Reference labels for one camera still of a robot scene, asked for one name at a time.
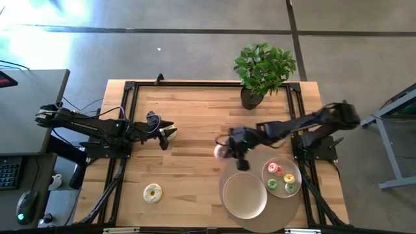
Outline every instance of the beige plate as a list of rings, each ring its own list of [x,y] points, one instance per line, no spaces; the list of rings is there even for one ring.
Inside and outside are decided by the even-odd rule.
[[[257,176],[250,173],[231,176],[224,185],[222,195],[227,210],[237,218],[255,218],[266,207],[266,188]]]
[[[283,175],[282,176],[277,176],[273,173],[268,172],[267,168],[268,168],[268,165],[270,163],[276,163],[277,165],[282,166],[283,167]],[[283,177],[286,174],[292,174],[294,176],[295,180],[296,180],[294,182],[296,184],[296,192],[295,193],[290,194],[285,189],[286,182],[283,179]],[[267,190],[271,194],[277,196],[278,198],[290,198],[291,196],[293,196],[297,192],[299,192],[300,186],[302,184],[302,176],[300,175],[300,171],[299,171],[298,166],[294,162],[292,162],[291,160],[283,158],[283,157],[275,157],[275,158],[267,161],[266,164],[263,166],[263,170],[261,172],[261,179],[263,180],[263,184],[265,185]],[[277,189],[271,190],[267,187],[267,181],[269,179],[275,179],[279,183]]]

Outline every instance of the wooden table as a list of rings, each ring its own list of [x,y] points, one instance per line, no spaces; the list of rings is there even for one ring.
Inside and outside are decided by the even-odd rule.
[[[125,80],[109,80],[102,112],[120,106],[124,83]],[[300,86],[306,113],[320,109],[317,83],[301,82]],[[241,107],[240,90],[238,87],[140,88],[134,121],[146,121],[145,115],[154,111],[162,119],[175,122],[178,132],[166,151],[160,149],[156,140],[133,146],[124,175],[117,226],[238,227],[222,207],[218,195],[218,178],[224,163],[213,157],[214,138],[233,126],[253,127],[258,122],[290,118],[285,90],[280,90],[276,96],[265,96],[254,110]],[[127,116],[131,99],[132,95],[127,102]],[[101,118],[117,117],[118,111],[114,111]],[[290,140],[277,149],[277,153],[291,158]],[[75,221],[85,217],[101,196],[108,163],[109,160],[100,159],[87,168]],[[348,223],[336,169],[328,162],[317,161],[317,172],[322,196],[338,217]],[[150,183],[158,183],[163,189],[158,203],[149,204],[142,198],[144,187]],[[313,215],[318,220],[316,203],[312,194],[310,196]],[[287,227],[307,227],[303,202]]]

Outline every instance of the gray floor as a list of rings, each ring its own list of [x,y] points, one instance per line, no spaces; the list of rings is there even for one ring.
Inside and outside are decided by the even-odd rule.
[[[299,30],[415,31],[416,1],[292,0]],[[230,34],[126,34],[44,32],[15,23],[108,28],[289,30],[284,0],[24,1],[0,15],[0,55],[32,69],[68,68],[65,96],[79,107],[102,98],[108,79],[238,79],[232,59],[250,42],[293,50],[292,36]],[[308,81],[323,102],[348,100],[362,118],[416,81],[416,37],[301,36]],[[299,74],[292,77],[299,81]],[[100,103],[88,109],[97,108]],[[64,133],[68,140],[82,136]],[[416,187],[380,191],[394,178],[377,129],[336,133],[339,168],[351,224],[414,232]],[[55,170],[71,172],[59,161]],[[76,191],[54,192],[74,198]],[[62,225],[71,207],[47,210]]]

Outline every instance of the potted plant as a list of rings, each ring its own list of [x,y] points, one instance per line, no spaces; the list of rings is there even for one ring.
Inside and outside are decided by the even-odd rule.
[[[296,71],[296,61],[290,51],[268,47],[266,42],[246,45],[241,55],[234,58],[241,84],[241,104],[247,109],[254,109],[263,100],[267,92],[278,93],[280,84],[287,81],[290,74]]]

